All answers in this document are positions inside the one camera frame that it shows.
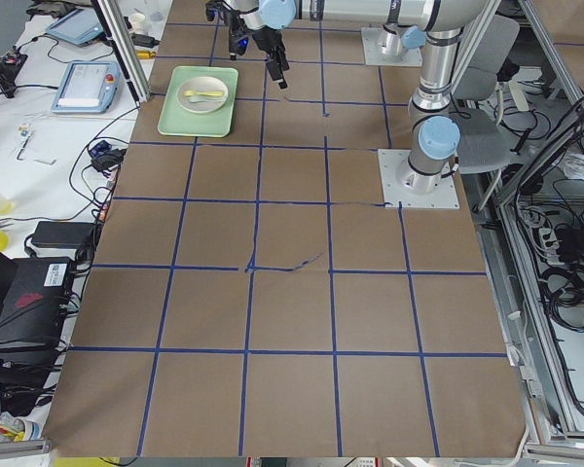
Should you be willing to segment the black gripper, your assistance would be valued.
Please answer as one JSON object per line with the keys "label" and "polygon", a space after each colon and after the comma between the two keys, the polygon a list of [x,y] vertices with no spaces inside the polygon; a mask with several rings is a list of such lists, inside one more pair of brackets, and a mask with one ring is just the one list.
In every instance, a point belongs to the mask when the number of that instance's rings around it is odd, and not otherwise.
{"label": "black gripper", "polygon": [[266,67],[271,79],[285,90],[288,88],[284,73],[289,70],[285,55],[285,47],[281,33],[264,26],[258,30],[250,30],[240,18],[229,20],[229,54],[232,60],[246,53],[249,40],[252,39],[258,49],[267,54]]}

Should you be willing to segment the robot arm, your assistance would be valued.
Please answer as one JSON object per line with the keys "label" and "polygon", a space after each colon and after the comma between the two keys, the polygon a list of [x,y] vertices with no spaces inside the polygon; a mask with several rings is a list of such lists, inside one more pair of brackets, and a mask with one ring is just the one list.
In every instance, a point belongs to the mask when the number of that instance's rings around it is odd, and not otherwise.
{"label": "robot arm", "polygon": [[426,33],[415,25],[400,26],[395,23],[386,23],[378,39],[383,55],[400,57],[409,50],[422,47]]}
{"label": "robot arm", "polygon": [[229,50],[252,38],[267,56],[271,79],[287,87],[289,70],[281,30],[296,19],[374,22],[415,26],[425,34],[420,83],[409,103],[412,149],[396,170],[410,193],[426,195],[439,184],[442,170],[456,151],[460,133],[448,117],[453,72],[463,29],[480,15],[485,1],[210,1],[209,20],[221,13],[229,27]]}

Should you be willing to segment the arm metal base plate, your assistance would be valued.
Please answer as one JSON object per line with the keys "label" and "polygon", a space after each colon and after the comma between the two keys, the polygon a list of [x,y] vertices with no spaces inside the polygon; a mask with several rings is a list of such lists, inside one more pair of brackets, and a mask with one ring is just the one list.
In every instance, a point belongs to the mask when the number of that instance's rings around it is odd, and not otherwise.
{"label": "arm metal base plate", "polygon": [[454,177],[448,162],[439,174],[420,175],[409,166],[409,150],[379,149],[378,161],[387,208],[459,209]]}
{"label": "arm metal base plate", "polygon": [[409,50],[400,57],[383,55],[378,39],[383,27],[363,27],[361,29],[362,43],[364,49],[365,63],[377,66],[398,66],[398,67],[421,67],[422,47]]}

